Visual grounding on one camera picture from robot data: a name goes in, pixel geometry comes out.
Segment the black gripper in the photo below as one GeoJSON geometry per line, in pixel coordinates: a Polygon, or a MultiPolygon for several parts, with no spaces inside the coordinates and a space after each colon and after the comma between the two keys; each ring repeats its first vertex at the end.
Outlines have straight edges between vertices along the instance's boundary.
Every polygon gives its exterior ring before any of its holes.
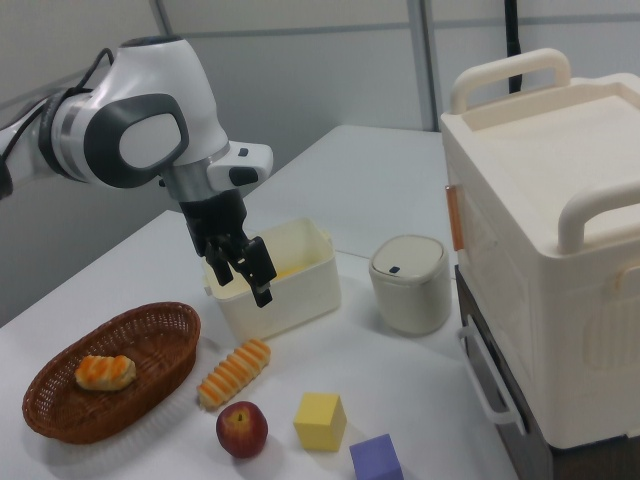
{"type": "Polygon", "coordinates": [[[271,281],[277,272],[264,240],[248,239],[243,230],[247,211],[238,190],[226,190],[213,197],[180,202],[194,247],[212,268],[217,282],[225,286],[233,280],[234,269],[250,287],[255,304],[263,308],[272,301],[271,281]]]}

